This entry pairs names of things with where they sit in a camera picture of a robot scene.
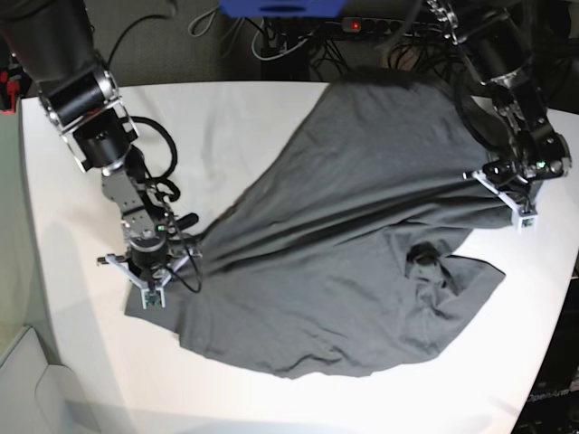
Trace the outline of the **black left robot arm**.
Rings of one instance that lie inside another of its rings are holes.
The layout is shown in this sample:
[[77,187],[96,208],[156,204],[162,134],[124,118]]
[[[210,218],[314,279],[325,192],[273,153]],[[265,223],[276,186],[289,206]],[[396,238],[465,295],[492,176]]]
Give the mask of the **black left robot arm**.
[[547,118],[542,91],[532,76],[532,55],[508,10],[467,1],[431,1],[442,34],[458,49],[468,72],[487,89],[508,132],[504,145],[487,145],[496,160],[467,173],[527,227],[537,218],[533,188],[568,175],[572,157]]

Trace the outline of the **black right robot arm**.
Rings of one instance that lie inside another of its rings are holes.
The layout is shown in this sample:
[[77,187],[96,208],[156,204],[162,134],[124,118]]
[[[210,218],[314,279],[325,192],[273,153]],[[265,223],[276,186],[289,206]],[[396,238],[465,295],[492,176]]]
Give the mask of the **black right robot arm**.
[[[62,140],[81,152],[75,158],[81,171],[100,170],[102,192],[119,208],[127,251],[98,262],[124,273],[145,305],[162,303],[166,285],[193,259],[183,231],[198,221],[194,213],[177,219],[170,207],[181,195],[170,179],[177,163],[174,139],[156,121],[128,114],[109,62],[94,46],[82,1],[4,1],[1,35]],[[169,147],[170,165],[159,176],[134,144],[138,123],[152,127]]]

